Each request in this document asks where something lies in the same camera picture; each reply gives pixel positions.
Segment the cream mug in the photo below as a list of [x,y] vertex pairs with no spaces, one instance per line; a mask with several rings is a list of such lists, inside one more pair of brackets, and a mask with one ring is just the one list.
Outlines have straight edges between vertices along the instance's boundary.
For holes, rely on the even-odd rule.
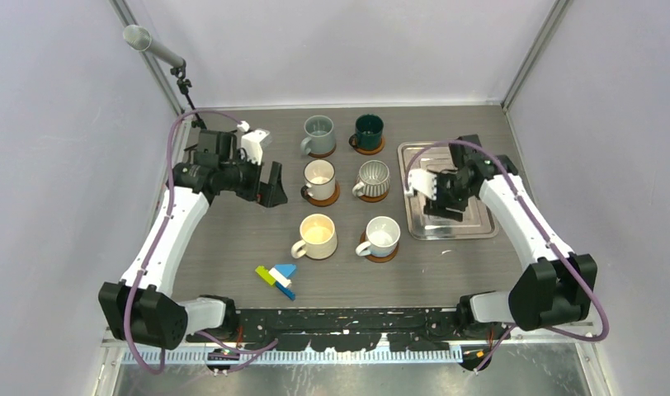
[[308,257],[324,260],[337,249],[337,232],[333,220],[325,214],[310,214],[299,226],[300,240],[295,242],[290,255],[294,259]]

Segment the aluminium frame rail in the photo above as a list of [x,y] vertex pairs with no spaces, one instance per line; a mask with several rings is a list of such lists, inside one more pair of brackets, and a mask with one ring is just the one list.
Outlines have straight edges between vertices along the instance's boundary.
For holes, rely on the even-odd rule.
[[229,317],[228,327],[190,334],[166,353],[137,348],[152,367],[160,361],[210,367],[406,362],[473,370],[489,364],[501,345],[566,340],[545,329],[505,330],[504,323],[461,324],[453,308],[242,309]]

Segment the dark teal mug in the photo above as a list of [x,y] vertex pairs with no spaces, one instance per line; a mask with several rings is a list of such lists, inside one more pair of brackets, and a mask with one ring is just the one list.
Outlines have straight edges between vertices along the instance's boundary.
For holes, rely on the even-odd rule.
[[361,115],[355,122],[355,133],[348,143],[354,149],[363,152],[373,152],[383,141],[383,120],[374,114]]

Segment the white mug blue outside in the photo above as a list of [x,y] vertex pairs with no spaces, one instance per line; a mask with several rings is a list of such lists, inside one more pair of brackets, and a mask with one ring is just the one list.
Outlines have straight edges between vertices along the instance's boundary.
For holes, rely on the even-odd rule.
[[377,216],[366,225],[366,241],[360,243],[355,254],[359,257],[373,255],[376,257],[388,256],[400,238],[399,224],[388,216]]

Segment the grey microphone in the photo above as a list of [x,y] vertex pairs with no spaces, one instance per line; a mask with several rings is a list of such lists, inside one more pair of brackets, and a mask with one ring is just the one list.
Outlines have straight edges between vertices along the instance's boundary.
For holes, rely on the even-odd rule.
[[184,68],[186,66],[186,60],[183,57],[171,51],[159,40],[155,40],[149,31],[142,26],[128,25],[124,28],[122,36],[133,50],[151,54],[172,68]]

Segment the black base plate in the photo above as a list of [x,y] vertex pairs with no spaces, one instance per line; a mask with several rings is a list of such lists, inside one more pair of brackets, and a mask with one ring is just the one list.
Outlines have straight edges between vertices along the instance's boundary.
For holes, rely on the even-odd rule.
[[206,331],[222,342],[256,350],[277,340],[278,351],[441,351],[446,342],[489,347],[504,332],[499,323],[463,324],[451,308],[241,309],[227,328]]

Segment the metal tray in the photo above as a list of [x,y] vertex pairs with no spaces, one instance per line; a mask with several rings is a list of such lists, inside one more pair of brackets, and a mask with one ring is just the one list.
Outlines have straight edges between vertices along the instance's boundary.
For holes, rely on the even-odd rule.
[[[413,166],[436,172],[455,168],[449,150],[441,147],[426,151]],[[493,238],[500,230],[492,212],[475,198],[469,200],[461,221],[424,214],[424,196],[405,196],[403,202],[408,231],[421,241]]]

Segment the black microphone tripod stand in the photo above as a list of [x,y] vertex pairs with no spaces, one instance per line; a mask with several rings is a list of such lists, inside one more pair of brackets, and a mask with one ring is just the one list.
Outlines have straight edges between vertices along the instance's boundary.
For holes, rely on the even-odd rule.
[[[185,97],[191,110],[194,111],[196,107],[189,94],[192,83],[191,80],[186,76],[186,66],[182,65],[180,67],[171,67],[170,74],[177,79],[177,87],[180,93]],[[194,120],[191,122],[191,125],[194,128],[200,128],[201,130],[204,130],[206,128],[206,124],[201,116],[198,113],[194,114],[193,116]]]

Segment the wooden coaster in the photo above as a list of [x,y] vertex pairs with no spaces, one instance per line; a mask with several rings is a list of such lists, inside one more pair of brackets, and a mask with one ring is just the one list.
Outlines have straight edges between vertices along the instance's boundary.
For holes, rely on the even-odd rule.
[[333,146],[333,148],[326,153],[317,154],[317,153],[310,152],[307,155],[312,157],[312,158],[327,158],[328,156],[335,153],[336,149],[337,149],[337,145]]
[[[360,243],[363,243],[363,242],[365,242],[365,241],[366,241],[366,232],[363,231],[363,232],[361,233],[359,242],[360,242]],[[394,249],[388,256],[385,256],[385,257],[376,257],[376,256],[373,256],[373,255],[367,255],[367,256],[365,256],[365,258],[366,258],[367,260],[369,260],[370,262],[375,262],[375,263],[386,263],[386,262],[390,262],[390,261],[393,260],[393,259],[396,257],[396,255],[398,254],[399,246],[400,246],[400,244],[397,243],[396,246],[395,246],[395,249]]]
[[389,190],[386,190],[383,194],[381,194],[379,196],[362,195],[362,196],[358,196],[358,199],[360,199],[364,202],[367,202],[367,203],[376,203],[376,202],[381,202],[382,200],[384,200],[388,196],[388,194],[389,194]]
[[340,193],[341,193],[341,188],[340,188],[340,185],[337,183],[335,185],[335,190],[334,190],[333,194],[329,198],[327,198],[326,200],[315,200],[313,197],[311,197],[307,194],[305,186],[301,188],[301,192],[302,192],[302,197],[307,202],[309,202],[311,205],[317,206],[317,207],[327,207],[327,206],[333,205],[338,200],[338,198],[340,196]]
[[385,138],[381,138],[379,146],[377,148],[372,149],[372,150],[364,150],[363,148],[359,148],[356,145],[356,137],[355,136],[352,136],[349,139],[348,143],[357,153],[362,154],[362,155],[370,156],[370,155],[376,155],[377,153],[380,153],[384,149]]

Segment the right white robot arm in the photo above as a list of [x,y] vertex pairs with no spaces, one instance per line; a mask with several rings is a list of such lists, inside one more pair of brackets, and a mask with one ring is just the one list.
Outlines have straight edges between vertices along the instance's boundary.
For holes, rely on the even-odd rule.
[[449,149],[453,170],[428,171],[410,163],[405,193],[424,196],[425,213],[449,219],[461,219],[470,198],[480,200],[505,231],[522,268],[509,291],[460,298],[455,314],[459,333],[473,339],[489,323],[505,323],[585,342],[605,339],[610,323],[594,293],[596,262],[589,254],[577,254],[549,226],[509,157],[491,154],[476,134],[432,147]]

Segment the ribbed clear glass cup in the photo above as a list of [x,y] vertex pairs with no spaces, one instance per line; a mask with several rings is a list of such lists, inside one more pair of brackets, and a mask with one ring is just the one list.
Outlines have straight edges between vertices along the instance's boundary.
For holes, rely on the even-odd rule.
[[334,166],[327,160],[315,159],[304,168],[301,196],[308,200],[328,200],[336,190]]

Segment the coloured toy brick stack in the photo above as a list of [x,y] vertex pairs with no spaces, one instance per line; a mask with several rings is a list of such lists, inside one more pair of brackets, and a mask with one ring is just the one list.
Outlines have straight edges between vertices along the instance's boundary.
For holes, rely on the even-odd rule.
[[267,270],[264,266],[257,266],[255,272],[270,286],[277,288],[290,301],[295,301],[296,295],[291,289],[291,277],[296,273],[296,264],[276,264]]

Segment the ribbed grey cup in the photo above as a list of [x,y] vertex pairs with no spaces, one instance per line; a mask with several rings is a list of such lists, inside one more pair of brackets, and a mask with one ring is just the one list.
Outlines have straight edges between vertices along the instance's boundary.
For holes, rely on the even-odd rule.
[[389,187],[389,167],[380,160],[370,160],[361,165],[352,194],[358,198],[378,198],[386,194]]

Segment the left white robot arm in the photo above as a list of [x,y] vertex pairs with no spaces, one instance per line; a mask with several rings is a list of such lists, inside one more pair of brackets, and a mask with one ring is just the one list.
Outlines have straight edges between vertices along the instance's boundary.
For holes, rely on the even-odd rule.
[[138,256],[116,283],[98,294],[114,338],[173,350],[186,336],[208,331],[216,340],[231,340],[239,316],[232,299],[217,295],[178,303],[172,299],[175,276],[196,226],[214,198],[224,191],[271,208],[288,198],[281,183],[281,164],[273,162],[262,181],[263,154],[271,142],[267,130],[202,130],[191,161],[172,168],[172,181]]

